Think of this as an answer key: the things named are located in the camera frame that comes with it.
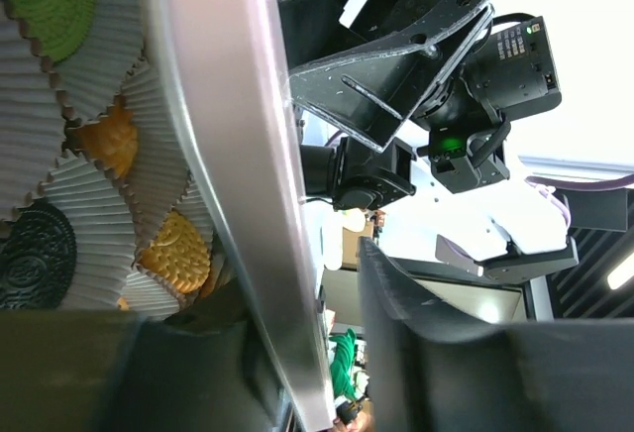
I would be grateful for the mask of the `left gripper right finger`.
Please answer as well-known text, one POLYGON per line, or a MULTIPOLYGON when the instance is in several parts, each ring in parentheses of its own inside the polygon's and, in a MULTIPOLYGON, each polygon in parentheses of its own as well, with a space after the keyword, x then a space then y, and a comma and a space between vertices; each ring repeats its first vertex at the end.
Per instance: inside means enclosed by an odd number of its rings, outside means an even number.
POLYGON ((378 431, 629 431, 633 323, 490 324, 359 244, 378 431))

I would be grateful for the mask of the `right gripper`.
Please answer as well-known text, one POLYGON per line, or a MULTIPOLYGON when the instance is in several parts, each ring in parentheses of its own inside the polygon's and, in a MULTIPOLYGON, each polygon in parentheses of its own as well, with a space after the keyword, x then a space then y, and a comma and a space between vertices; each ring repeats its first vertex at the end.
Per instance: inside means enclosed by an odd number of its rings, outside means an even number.
POLYGON ((512 123, 562 101, 543 19, 489 0, 367 0, 345 26, 347 2, 276 0, 292 103, 343 135, 301 149, 307 195, 379 209, 415 193, 418 157, 454 194, 508 179, 512 123))

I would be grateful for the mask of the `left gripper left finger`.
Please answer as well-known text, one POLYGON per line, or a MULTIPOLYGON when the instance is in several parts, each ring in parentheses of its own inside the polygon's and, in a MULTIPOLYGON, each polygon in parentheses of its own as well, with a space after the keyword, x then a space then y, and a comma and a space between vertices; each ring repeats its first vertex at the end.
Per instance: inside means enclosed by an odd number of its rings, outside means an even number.
POLYGON ((283 431, 291 406, 240 285, 165 320, 5 311, 5 431, 283 431))

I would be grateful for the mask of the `black sandwich cookie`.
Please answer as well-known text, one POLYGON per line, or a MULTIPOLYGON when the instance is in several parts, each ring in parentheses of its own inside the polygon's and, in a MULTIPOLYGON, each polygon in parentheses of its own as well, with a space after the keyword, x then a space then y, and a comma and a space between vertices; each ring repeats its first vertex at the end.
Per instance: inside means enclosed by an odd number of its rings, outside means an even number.
POLYGON ((59 209, 44 200, 23 209, 1 243, 1 307, 59 308, 76 259, 74 231, 59 209))

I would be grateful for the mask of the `silver tin lid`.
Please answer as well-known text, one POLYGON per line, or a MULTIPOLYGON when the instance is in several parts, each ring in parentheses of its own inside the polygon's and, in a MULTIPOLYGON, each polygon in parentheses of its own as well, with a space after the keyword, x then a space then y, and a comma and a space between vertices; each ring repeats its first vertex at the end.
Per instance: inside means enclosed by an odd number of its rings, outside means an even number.
POLYGON ((275 0, 143 0, 183 154, 308 431, 334 399, 275 0))

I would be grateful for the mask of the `orange swirl cookie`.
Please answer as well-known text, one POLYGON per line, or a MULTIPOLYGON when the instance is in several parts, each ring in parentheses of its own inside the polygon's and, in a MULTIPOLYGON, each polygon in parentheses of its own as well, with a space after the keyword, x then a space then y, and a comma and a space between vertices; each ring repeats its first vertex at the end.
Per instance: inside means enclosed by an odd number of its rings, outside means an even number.
POLYGON ((138 128, 132 118, 133 111, 118 102, 96 123, 74 131, 81 148, 120 178, 128 175, 138 152, 138 128))

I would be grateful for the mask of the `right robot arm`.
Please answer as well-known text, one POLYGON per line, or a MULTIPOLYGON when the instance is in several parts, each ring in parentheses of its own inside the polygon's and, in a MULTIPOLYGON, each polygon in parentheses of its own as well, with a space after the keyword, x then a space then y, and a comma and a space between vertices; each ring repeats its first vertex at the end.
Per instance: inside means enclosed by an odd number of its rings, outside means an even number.
POLYGON ((301 149, 305 191, 340 210, 434 204, 429 227, 492 278, 573 267, 553 182, 509 168, 514 121, 562 100, 544 21, 490 0, 276 0, 292 103, 337 127, 301 149))

